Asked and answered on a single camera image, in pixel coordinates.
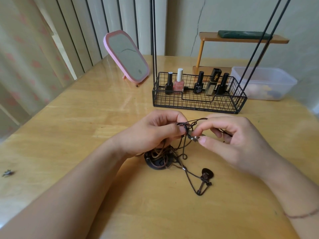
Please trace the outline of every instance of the hand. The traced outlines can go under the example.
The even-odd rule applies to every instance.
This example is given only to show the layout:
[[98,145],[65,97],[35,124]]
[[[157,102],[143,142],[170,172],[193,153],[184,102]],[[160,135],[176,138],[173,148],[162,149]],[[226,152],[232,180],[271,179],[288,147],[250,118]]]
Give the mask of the hand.
[[[211,117],[199,124],[192,136],[200,136],[204,130],[211,131],[218,137],[223,136],[225,143],[201,136],[198,142],[205,148],[217,153],[235,168],[267,178],[283,158],[266,142],[257,128],[245,117]],[[216,128],[224,129],[229,134],[222,134]]]
[[153,148],[166,147],[186,133],[185,128],[175,125],[186,122],[185,116],[174,110],[155,110],[135,123],[133,126],[118,133],[112,140],[126,154],[133,157]]

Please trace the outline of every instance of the black metal rod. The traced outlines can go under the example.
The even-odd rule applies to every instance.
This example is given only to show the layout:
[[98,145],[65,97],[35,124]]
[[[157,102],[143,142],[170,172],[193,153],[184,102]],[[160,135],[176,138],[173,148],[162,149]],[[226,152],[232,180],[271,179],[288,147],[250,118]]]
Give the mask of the black metal rod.
[[255,48],[255,50],[254,50],[254,52],[253,52],[253,55],[250,57],[250,60],[249,60],[249,62],[248,62],[248,64],[247,64],[247,66],[246,66],[246,69],[245,69],[244,73],[243,73],[242,76],[241,76],[241,79],[240,79],[240,81],[239,81],[239,84],[241,83],[242,79],[244,78],[244,76],[245,76],[245,74],[246,74],[246,71],[247,71],[247,69],[249,68],[250,63],[252,62],[253,57],[255,56],[256,51],[257,51],[257,49],[258,49],[258,47],[259,47],[261,41],[263,40],[263,37],[265,36],[265,33],[266,33],[266,31],[267,31],[267,29],[268,29],[268,27],[269,27],[270,22],[272,21],[272,18],[273,18],[274,15],[275,15],[275,12],[277,11],[277,8],[278,8],[280,2],[281,2],[281,0],[278,0],[277,5],[276,5],[274,11],[272,12],[272,14],[271,14],[271,16],[270,16],[270,19],[269,19],[269,21],[268,21],[268,23],[267,23],[267,25],[266,25],[266,27],[265,27],[265,30],[263,31],[263,34],[262,34],[262,36],[260,37],[260,40],[259,40],[258,43],[257,43],[257,46],[256,46],[256,48]]
[[155,21],[155,0],[153,0],[153,29],[154,29],[154,62],[155,62],[155,75],[157,76],[157,56],[156,56],[156,21]]
[[260,56],[258,57],[258,60],[257,60],[257,62],[256,62],[256,64],[255,64],[255,66],[254,66],[254,68],[253,68],[253,70],[252,70],[252,72],[251,72],[251,74],[250,74],[250,76],[249,76],[249,78],[248,78],[248,80],[247,80],[247,82],[246,82],[246,84],[245,84],[243,90],[242,90],[241,95],[243,94],[243,92],[244,92],[244,90],[245,90],[245,88],[246,88],[248,82],[249,82],[250,79],[251,79],[251,76],[253,76],[253,73],[254,73],[254,71],[255,71],[257,65],[259,64],[259,62],[260,62],[262,56],[264,55],[264,53],[265,53],[265,51],[266,51],[266,49],[267,49],[267,46],[269,45],[269,42],[270,42],[270,40],[271,40],[271,38],[272,38],[274,32],[276,31],[276,28],[277,28],[279,22],[281,21],[281,18],[282,18],[282,16],[284,15],[284,13],[285,13],[285,11],[286,11],[286,9],[287,9],[289,3],[290,3],[290,0],[287,0],[286,4],[285,4],[284,8],[282,9],[281,14],[280,14],[280,16],[279,16],[279,18],[278,18],[278,20],[277,20],[277,23],[275,24],[275,26],[274,26],[274,28],[273,28],[271,34],[270,34],[270,37],[268,38],[268,40],[267,40],[267,42],[266,42],[266,44],[265,44],[265,46],[264,46],[264,48],[263,48],[263,50],[262,50]]
[[150,0],[151,13],[151,55],[153,61],[153,84],[155,84],[155,69],[154,69],[154,37],[153,37],[153,0]]

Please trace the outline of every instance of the bracelet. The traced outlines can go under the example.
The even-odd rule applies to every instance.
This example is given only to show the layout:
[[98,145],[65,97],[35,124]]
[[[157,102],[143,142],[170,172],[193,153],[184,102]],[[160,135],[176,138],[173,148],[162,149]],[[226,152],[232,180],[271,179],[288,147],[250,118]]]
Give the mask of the bracelet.
[[314,211],[308,213],[308,214],[303,214],[303,215],[294,215],[294,216],[291,216],[291,215],[287,215],[285,212],[284,212],[284,215],[286,217],[288,217],[289,219],[303,219],[303,218],[306,218],[306,217],[309,217],[309,216],[313,216],[315,214],[317,214],[319,212],[319,208],[315,209]]

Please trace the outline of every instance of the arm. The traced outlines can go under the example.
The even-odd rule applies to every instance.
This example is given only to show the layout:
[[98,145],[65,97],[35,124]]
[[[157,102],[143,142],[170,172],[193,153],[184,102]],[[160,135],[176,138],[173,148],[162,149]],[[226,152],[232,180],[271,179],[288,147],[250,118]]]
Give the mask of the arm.
[[[232,137],[222,134],[216,128],[227,130]],[[225,143],[201,136],[198,141],[202,146],[217,153],[237,169],[261,178],[275,194],[287,215],[314,212],[305,218],[289,219],[300,238],[318,238],[318,185],[274,151],[247,118],[211,117],[198,125],[192,135],[200,136],[208,129],[218,138],[223,136]]]
[[168,145],[185,129],[177,111],[154,111],[111,137],[0,230],[0,238],[86,238],[94,217],[124,161]]

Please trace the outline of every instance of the clear plastic box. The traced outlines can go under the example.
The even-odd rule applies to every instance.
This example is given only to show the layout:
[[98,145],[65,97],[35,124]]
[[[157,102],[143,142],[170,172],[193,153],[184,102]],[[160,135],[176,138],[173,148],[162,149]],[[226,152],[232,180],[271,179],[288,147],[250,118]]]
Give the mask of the clear plastic box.
[[[253,68],[248,68],[240,86],[244,88]],[[231,76],[239,82],[245,67],[233,67]],[[297,84],[297,80],[279,68],[256,68],[245,89],[249,99],[281,100],[290,89]]]

